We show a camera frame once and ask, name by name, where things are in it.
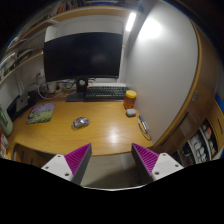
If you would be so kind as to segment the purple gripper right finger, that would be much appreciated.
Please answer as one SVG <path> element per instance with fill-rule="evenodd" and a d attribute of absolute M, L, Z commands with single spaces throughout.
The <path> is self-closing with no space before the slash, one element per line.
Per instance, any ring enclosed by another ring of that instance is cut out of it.
<path fill-rule="evenodd" d="M 183 169 L 183 166 L 167 153 L 157 154 L 135 143 L 132 144 L 131 153 L 145 183 L 159 180 Z"/>

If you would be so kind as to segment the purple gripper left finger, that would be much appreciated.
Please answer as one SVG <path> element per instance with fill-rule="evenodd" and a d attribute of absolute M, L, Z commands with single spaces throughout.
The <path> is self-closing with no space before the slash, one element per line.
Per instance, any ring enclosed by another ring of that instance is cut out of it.
<path fill-rule="evenodd" d="M 79 185 L 92 155 L 92 146 L 84 145 L 67 155 L 57 154 L 42 169 Z"/>

